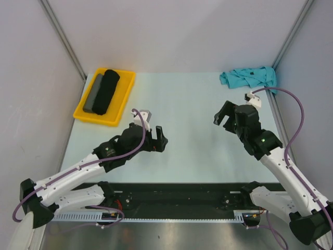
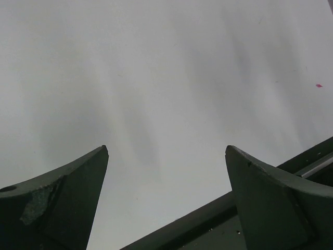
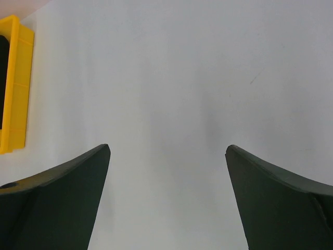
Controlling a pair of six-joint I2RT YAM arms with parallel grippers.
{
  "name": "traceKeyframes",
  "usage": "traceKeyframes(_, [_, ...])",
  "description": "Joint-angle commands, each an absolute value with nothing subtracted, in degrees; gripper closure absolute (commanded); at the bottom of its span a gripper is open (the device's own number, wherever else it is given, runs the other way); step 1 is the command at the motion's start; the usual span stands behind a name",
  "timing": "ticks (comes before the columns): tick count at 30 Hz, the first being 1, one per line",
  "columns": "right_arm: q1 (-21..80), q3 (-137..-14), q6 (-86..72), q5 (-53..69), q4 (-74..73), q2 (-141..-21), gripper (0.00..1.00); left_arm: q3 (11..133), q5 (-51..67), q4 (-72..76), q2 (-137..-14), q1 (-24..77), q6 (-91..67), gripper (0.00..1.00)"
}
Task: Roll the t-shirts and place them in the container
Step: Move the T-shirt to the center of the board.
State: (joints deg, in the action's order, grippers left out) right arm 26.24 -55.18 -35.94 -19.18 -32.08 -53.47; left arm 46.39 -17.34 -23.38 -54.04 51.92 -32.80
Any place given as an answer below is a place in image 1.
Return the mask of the turquoise t-shirt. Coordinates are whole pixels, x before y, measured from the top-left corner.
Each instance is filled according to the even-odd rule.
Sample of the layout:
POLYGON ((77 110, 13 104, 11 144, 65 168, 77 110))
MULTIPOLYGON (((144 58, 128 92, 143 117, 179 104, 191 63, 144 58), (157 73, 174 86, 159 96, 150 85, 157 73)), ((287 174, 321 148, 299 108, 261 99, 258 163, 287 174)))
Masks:
POLYGON ((229 89, 237 89, 244 86, 277 87, 277 77, 272 67, 237 68, 229 72, 222 72, 219 76, 221 85, 227 85, 229 89))

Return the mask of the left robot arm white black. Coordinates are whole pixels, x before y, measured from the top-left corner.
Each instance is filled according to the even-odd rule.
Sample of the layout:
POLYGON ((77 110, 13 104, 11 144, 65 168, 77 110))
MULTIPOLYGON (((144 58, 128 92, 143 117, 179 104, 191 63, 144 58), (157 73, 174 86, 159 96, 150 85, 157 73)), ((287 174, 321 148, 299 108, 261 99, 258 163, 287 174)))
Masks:
POLYGON ((77 187, 86 180, 125 165, 138 153, 162 153, 168 143, 162 127, 156 127, 157 137, 151 130, 130 123, 121 135, 101 143, 80 162, 49 178, 33 181, 28 178, 20 183, 20 207, 25 214, 32 213, 32 228, 46 225, 62 211, 79 207, 111 207, 115 202, 112 187, 99 182, 87 189, 77 187))

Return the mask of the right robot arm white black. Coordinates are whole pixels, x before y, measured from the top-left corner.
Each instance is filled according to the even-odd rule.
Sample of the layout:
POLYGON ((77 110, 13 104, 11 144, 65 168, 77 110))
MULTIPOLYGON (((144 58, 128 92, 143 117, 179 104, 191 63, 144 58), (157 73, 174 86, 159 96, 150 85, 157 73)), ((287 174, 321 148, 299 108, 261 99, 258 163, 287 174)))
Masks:
POLYGON ((260 161, 279 181, 290 199, 283 198, 260 183, 253 181, 241 190, 240 203, 246 209, 262 207, 289 225, 294 236, 310 245, 331 229, 332 202, 321 194, 301 173, 294 162, 285 156, 279 138, 264 130, 259 113, 252 105, 236 105, 226 101, 214 116, 214 124, 238 136, 249 155, 260 161))

